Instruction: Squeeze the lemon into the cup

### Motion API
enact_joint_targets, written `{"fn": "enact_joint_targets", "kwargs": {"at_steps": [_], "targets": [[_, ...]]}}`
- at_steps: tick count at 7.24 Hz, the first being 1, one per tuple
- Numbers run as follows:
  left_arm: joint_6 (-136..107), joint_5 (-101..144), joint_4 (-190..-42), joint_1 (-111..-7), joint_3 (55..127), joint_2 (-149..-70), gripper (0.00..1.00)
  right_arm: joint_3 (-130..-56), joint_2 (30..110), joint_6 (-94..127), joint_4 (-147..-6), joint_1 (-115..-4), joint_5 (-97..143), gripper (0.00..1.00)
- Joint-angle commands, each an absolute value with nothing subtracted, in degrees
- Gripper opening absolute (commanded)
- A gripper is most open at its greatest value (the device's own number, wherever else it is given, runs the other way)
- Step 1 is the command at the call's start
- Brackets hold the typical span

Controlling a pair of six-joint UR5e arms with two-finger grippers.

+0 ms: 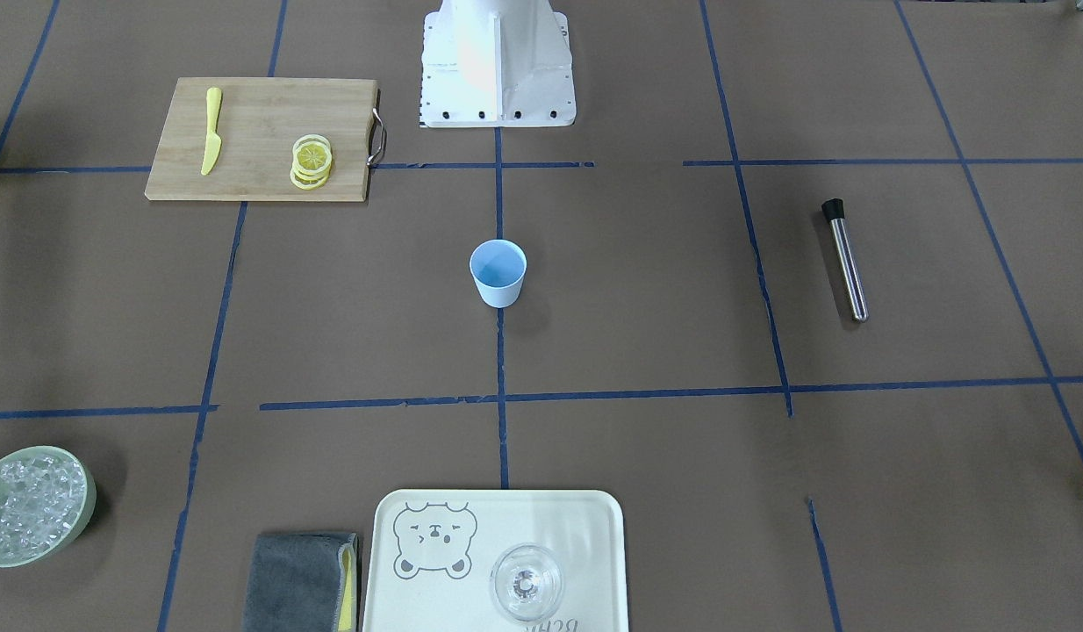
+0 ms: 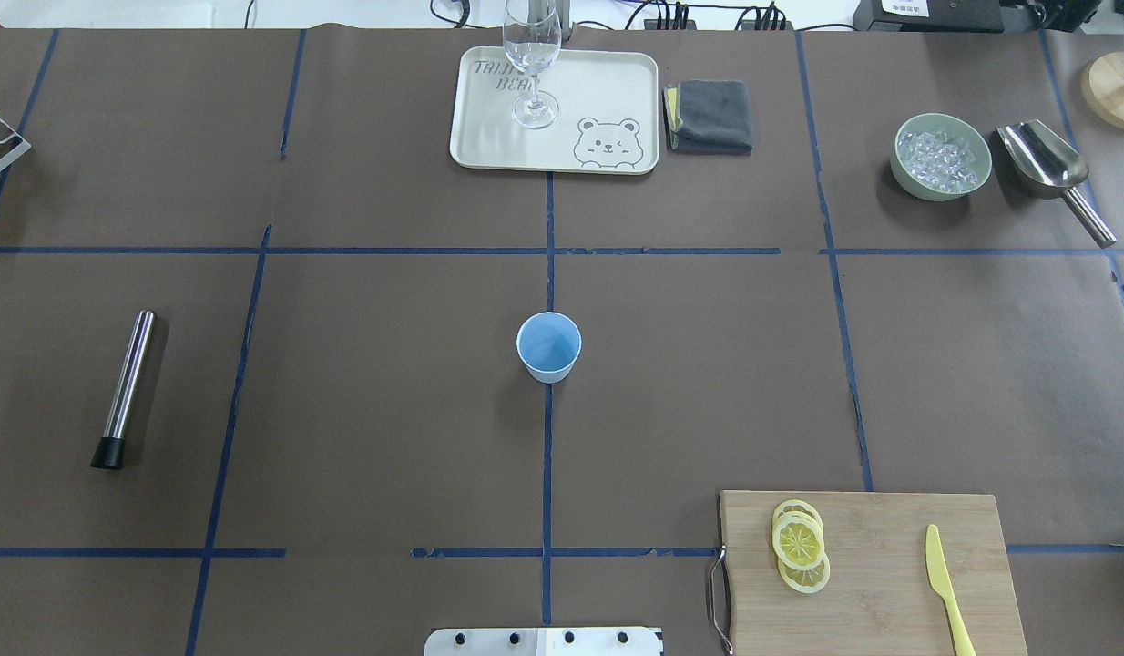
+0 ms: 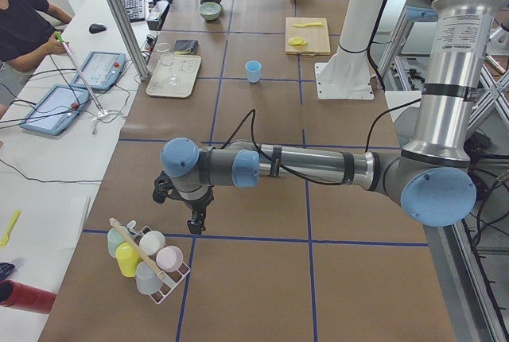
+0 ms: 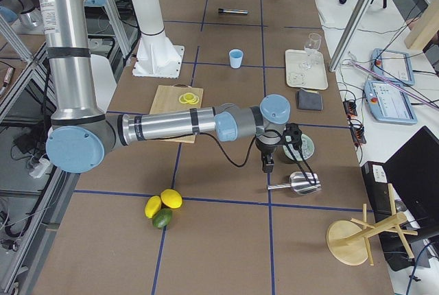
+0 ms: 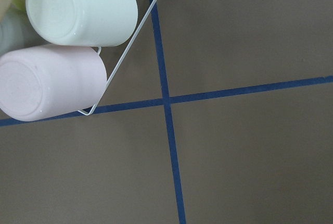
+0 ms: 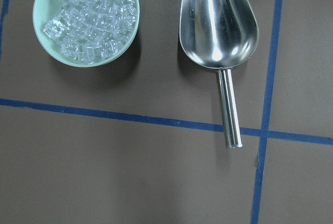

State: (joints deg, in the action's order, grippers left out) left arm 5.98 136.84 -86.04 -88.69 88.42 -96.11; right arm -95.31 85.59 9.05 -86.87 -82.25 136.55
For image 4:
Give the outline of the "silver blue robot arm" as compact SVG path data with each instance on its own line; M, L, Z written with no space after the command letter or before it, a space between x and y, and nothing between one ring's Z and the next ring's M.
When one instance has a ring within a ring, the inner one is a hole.
M107 115L97 105L84 5L86 0L39 0L47 58L54 79L55 113L46 142L49 160L69 173L97 167L112 150L135 141L175 139L215 132L220 141L253 137L273 148L290 117L282 95L258 106L234 104L155 115Z

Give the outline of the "white robot arm column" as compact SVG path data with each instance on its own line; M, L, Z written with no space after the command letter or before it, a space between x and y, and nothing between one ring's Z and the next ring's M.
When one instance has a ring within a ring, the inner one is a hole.
M131 1L141 33L133 75L176 79L185 48L173 45L167 37L159 0Z

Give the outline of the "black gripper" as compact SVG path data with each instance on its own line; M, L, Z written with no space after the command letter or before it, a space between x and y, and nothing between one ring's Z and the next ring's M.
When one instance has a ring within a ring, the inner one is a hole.
M269 137L266 135L261 135L256 138L256 147L261 153L261 160L263 163L263 172L273 172L274 169L274 159L273 153L277 149L278 137Z

